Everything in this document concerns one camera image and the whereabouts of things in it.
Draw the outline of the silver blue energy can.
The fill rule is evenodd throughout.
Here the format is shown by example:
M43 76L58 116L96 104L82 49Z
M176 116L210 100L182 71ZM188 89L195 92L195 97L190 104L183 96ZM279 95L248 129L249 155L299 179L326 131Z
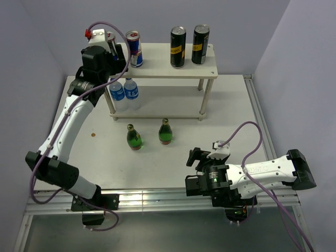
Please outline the silver blue energy can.
M142 66L143 56L142 56L140 34L135 30L131 30L126 33L125 37L128 41L131 51L131 62L130 62L131 66L134 68Z
M109 48L110 48L110 51L113 55L113 58L114 60L117 60L118 59L118 54L117 54L117 51L116 51L116 36L113 32L107 32L107 37L108 37L108 45L109 45Z

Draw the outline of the green glass bottle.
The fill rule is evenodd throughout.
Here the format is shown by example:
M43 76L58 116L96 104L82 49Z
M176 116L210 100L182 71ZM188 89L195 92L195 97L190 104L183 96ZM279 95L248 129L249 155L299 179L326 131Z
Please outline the green glass bottle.
M127 143L132 150L139 150L142 146L142 139L132 124L127 125Z
M168 145L173 139L173 132L169 125L168 118L162 120L162 125L159 129L159 140L162 144Z

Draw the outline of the black yellow can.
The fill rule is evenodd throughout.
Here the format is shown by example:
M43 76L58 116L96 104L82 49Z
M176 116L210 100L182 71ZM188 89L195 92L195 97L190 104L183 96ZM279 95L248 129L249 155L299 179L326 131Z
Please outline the black yellow can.
M186 29L175 26L171 29L170 63L174 68L182 68L185 63Z
M201 65L205 62L208 40L209 26L200 24L195 26L192 46L192 62Z

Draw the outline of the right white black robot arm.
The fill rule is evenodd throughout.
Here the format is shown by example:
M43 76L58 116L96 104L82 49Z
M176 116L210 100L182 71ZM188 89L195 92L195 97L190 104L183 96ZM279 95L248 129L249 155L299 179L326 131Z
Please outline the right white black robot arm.
M187 196L210 196L214 207L236 208L257 203L256 196L263 189L288 186L294 191L316 187L305 156L297 149L286 155L259 163L228 164L230 147L214 143L212 151L194 148L186 165L196 166L197 175L185 178Z

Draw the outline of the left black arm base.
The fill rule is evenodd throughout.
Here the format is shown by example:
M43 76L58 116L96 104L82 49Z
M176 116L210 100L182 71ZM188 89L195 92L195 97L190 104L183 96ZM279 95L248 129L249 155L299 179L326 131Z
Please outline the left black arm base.
M115 212L119 207L119 194L101 194L96 200L82 199L74 196L70 210L82 213L82 223L87 227L100 226L107 215L113 214L119 221L119 216Z

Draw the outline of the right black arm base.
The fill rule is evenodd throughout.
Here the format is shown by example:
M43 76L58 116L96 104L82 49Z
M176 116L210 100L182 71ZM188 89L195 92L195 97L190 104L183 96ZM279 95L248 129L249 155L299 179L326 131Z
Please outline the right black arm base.
M225 191L215 191L211 193L212 206L222 207L226 218L231 224L240 225L248 220L251 210L257 205L257 197L253 196L248 199L241 199L238 193L229 193Z

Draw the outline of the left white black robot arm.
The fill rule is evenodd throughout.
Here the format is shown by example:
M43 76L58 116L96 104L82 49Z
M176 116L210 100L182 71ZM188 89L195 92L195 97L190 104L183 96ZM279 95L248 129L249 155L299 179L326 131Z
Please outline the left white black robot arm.
M79 169L68 164L68 160L83 123L97 105L105 87L121 78L128 69L130 56L124 56L121 45L117 46L117 52L119 55L115 57L97 45L81 51L82 66L69 86L60 117L38 151L29 151L25 157L32 171L29 190L33 200L36 180L40 180L83 198L89 209L101 206L101 187L83 178Z

